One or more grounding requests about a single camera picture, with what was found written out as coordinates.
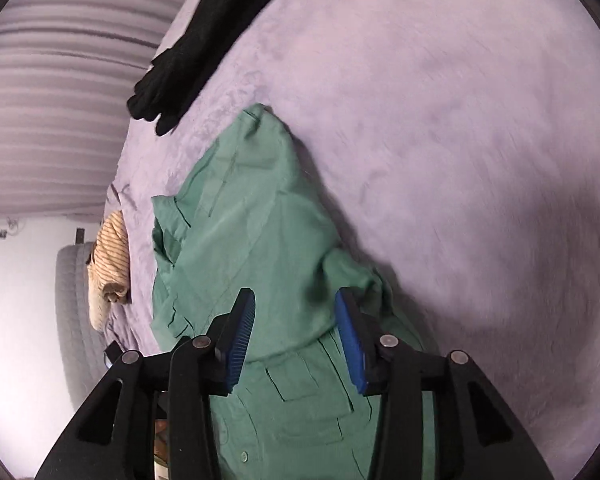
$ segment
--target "striped cloth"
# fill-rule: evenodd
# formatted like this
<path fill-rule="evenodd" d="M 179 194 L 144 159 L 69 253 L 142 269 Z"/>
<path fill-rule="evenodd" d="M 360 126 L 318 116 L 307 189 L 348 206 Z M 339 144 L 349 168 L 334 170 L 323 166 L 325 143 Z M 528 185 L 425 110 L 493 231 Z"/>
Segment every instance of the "striped cloth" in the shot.
<path fill-rule="evenodd" d="M 127 303 L 129 292 L 129 242 L 122 211 L 103 222 L 93 245 L 89 274 L 89 318 L 102 331 L 111 303 Z"/>

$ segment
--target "white wall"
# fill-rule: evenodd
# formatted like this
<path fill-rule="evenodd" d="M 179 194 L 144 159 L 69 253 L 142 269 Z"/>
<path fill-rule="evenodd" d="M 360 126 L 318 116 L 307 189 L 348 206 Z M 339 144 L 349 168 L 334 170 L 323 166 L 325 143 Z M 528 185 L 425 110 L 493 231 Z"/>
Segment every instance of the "white wall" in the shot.
<path fill-rule="evenodd" d="M 16 477 L 33 477 L 74 411 L 56 330 L 56 254 L 93 240 L 97 224 L 21 219 L 0 240 L 0 459 Z"/>

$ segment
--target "bed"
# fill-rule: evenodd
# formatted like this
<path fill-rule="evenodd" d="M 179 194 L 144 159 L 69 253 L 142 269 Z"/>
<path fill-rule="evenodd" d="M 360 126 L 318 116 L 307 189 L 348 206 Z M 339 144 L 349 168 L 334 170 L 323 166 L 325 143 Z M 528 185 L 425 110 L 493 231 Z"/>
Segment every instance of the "bed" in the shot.
<path fill-rule="evenodd" d="M 467 350 L 555 477 L 573 478 L 600 442 L 600 28 L 587 9 L 273 0 L 174 131 L 129 126 L 113 186 L 133 307 L 112 311 L 109 333 L 126 348 L 159 351 L 150 198 L 175 194 L 254 102 L 288 124 L 347 247 L 389 277 L 430 349 Z"/>

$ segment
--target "curtain fold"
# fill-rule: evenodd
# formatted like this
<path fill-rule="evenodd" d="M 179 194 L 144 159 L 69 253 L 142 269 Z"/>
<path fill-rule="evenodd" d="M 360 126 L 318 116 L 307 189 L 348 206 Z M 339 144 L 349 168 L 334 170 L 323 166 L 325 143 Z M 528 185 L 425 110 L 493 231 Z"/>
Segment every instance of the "curtain fold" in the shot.
<path fill-rule="evenodd" d="M 184 0 L 10 0 L 0 13 L 0 217 L 102 214 L 126 99 Z"/>

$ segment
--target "gray headboard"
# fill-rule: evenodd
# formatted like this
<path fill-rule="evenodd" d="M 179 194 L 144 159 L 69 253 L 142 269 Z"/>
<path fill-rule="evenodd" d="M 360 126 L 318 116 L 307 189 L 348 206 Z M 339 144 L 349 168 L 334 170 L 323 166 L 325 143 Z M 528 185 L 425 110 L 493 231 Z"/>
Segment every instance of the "gray headboard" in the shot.
<path fill-rule="evenodd" d="M 89 322 L 86 261 L 91 243 L 67 246 L 56 260 L 56 317 L 64 374 L 77 409 L 107 371 L 104 336 Z"/>

